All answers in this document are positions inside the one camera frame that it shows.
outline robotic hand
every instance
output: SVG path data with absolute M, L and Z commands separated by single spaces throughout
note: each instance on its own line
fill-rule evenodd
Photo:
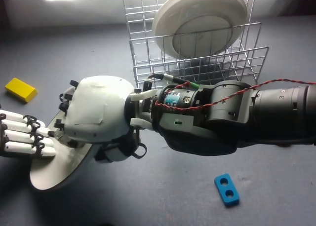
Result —
M 152 78 L 179 85 L 152 89 Z M 275 81 L 309 86 L 256 90 Z M 230 154 L 254 144 L 315 144 L 316 83 L 277 79 L 263 84 L 196 85 L 157 74 L 144 82 L 143 89 L 113 76 L 71 81 L 72 87 L 60 95 L 60 113 L 48 126 L 52 131 L 31 116 L 17 114 L 14 119 L 9 112 L 0 114 L 2 153 L 7 154 L 8 147 L 53 157 L 55 149 L 52 160 L 34 160 L 31 169 L 32 184 L 48 189 L 68 179 L 87 156 L 101 163 L 142 158 L 146 153 L 139 156 L 135 151 L 139 146 L 147 151 L 140 142 L 143 129 L 160 133 L 176 151 L 206 156 Z M 19 121 L 23 128 L 9 121 Z

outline red wire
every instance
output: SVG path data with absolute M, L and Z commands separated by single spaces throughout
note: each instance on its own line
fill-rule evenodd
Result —
M 216 105 L 216 104 L 218 104 L 218 103 L 221 103 L 221 102 L 223 102 L 223 101 L 225 101 L 225 100 L 228 100 L 228 99 L 230 99 L 230 98 L 232 98 L 232 97 L 234 97 L 234 96 L 236 96 L 236 95 L 238 95 L 238 94 L 243 94 L 244 92 L 246 92 L 246 91 L 248 91 L 248 90 L 250 90 L 250 89 L 256 89 L 256 88 L 258 88 L 258 87 L 260 87 L 260 86 L 262 86 L 262 85 L 264 85 L 264 84 L 269 84 L 269 83 L 273 83 L 273 82 L 277 82 L 277 81 L 285 81 L 285 82 L 292 82 L 292 83 L 298 83 L 298 84 L 310 84 L 310 85 L 316 84 L 316 82 L 303 82 L 303 81 L 292 80 L 292 79 L 273 79 L 273 80 L 268 80 L 268 81 L 266 81 L 266 82 L 263 82 L 263 83 L 261 83 L 261 84 L 254 85 L 254 86 L 249 87 L 249 88 L 245 88 L 245 89 L 240 90 L 240 91 L 236 92 L 235 94 L 232 94 L 232 95 L 230 95 L 230 96 L 228 96 L 228 97 L 226 97 L 226 98 L 223 98 L 223 99 L 221 99 L 221 100 L 219 100 L 219 101 L 217 101 L 217 102 L 214 102 L 214 103 L 212 103 L 212 104 L 205 104 L 205 105 L 203 105 L 203 106 L 190 107 L 190 108 L 177 108 L 177 107 L 169 106 L 169 105 L 167 105 L 167 104 L 159 103 L 158 100 L 156 101 L 155 105 L 156 105 L 156 106 L 165 107 L 165 108 L 168 108 L 168 109 L 177 110 L 177 111 L 200 110 L 200 109 L 207 108 L 207 107 L 211 107 L 211 106 L 213 106 L 213 105 Z M 190 85 L 190 82 L 187 81 L 187 82 L 185 82 L 184 84 L 181 84 L 181 85 L 176 86 L 174 89 L 183 88 L 184 85 L 185 85 L 185 86 L 189 86 L 189 85 Z

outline white plate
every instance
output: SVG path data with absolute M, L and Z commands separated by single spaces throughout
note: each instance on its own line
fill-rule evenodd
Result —
M 174 58 L 205 57 L 221 53 L 242 33 L 247 20 L 243 0 L 168 0 L 157 12 L 154 36 L 204 32 L 156 38 L 159 48 Z
M 49 124 L 48 128 L 55 131 L 56 119 L 63 119 L 64 113 L 60 111 Z M 85 164 L 93 159 L 98 148 L 91 148 L 91 144 L 85 144 L 80 148 L 69 148 L 55 138 L 54 148 L 56 156 L 53 159 L 33 159 L 30 178 L 32 185 L 38 190 L 60 188 L 76 176 L 84 168 Z

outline table surface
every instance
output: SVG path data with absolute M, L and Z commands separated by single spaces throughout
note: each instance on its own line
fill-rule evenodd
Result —
M 315 31 L 316 16 L 263 20 L 259 45 L 270 51 L 259 81 L 315 81 Z M 125 25 L 30 29 L 0 37 L 5 110 L 49 123 L 71 79 L 115 75 L 134 83 Z M 29 104 L 5 94 L 4 85 L 13 77 L 38 89 Z M 315 225 L 315 146 L 256 145 L 204 157 L 173 151 L 157 133 L 141 134 L 148 146 L 143 159 L 91 162 L 76 180 L 51 192 L 32 188 L 29 161 L 0 158 L 0 225 Z M 237 207 L 225 208 L 214 185 L 224 173 L 239 191 Z

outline round hole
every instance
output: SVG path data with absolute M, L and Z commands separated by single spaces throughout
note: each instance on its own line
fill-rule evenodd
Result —
M 234 196 L 234 193 L 233 193 L 232 190 L 227 190 L 227 191 L 225 192 L 225 195 L 226 195 L 228 198 L 232 198 L 232 197 Z
M 227 186 L 228 184 L 228 180 L 226 178 L 222 178 L 220 183 L 223 185 L 223 186 Z

